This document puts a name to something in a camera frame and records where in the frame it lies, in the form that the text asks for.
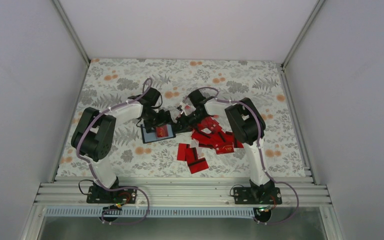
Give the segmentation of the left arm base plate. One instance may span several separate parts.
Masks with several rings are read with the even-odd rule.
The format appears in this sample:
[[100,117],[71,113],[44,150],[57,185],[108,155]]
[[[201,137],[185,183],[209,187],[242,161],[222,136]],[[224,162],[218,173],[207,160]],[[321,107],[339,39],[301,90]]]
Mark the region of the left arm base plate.
[[88,204],[134,204],[136,196],[136,189],[107,191],[100,186],[93,185],[88,190],[86,202]]

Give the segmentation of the black leather card holder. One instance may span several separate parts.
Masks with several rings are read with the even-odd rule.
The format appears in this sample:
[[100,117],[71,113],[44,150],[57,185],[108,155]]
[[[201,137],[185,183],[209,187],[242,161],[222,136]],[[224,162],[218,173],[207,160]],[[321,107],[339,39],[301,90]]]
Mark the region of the black leather card holder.
[[173,139],[176,137],[176,134],[173,131],[173,128],[170,124],[159,126],[156,128],[151,128],[149,132],[146,131],[143,124],[140,125],[142,142],[144,144],[158,142],[167,139]]

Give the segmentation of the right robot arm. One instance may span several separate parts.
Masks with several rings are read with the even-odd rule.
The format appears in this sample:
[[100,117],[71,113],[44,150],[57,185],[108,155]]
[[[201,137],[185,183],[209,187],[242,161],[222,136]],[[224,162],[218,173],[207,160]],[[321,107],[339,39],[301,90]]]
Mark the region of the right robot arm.
[[275,183],[263,157],[266,124],[252,100],[248,97],[241,100],[221,99],[216,95],[204,97],[200,89],[191,92],[186,99],[190,100],[194,111],[181,113],[173,129],[177,133],[187,132],[196,130],[206,117],[217,115],[227,118],[233,136],[245,149],[250,166],[251,198],[258,204],[264,203],[269,199]]

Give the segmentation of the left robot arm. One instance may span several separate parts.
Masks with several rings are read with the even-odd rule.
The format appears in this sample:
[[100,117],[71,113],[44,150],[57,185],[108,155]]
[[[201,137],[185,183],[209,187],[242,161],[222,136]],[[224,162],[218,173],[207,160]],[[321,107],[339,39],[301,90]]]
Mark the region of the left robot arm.
[[174,123],[167,110],[160,110],[162,95],[148,87],[142,94],[131,96],[125,102],[100,111],[88,107],[83,111],[73,133],[71,145],[77,156],[86,161],[94,183],[100,187],[99,196],[111,203],[119,197],[118,178],[107,155],[115,134],[116,124],[138,119],[144,143],[176,137]]

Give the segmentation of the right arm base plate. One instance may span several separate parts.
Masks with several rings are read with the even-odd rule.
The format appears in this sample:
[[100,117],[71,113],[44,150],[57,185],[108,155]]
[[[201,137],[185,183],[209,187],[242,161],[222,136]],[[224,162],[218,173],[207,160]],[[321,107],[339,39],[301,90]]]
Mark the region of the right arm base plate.
[[236,205],[282,205],[282,194],[278,187],[272,189],[270,193],[264,193],[261,196],[254,195],[251,187],[237,186],[232,189]]

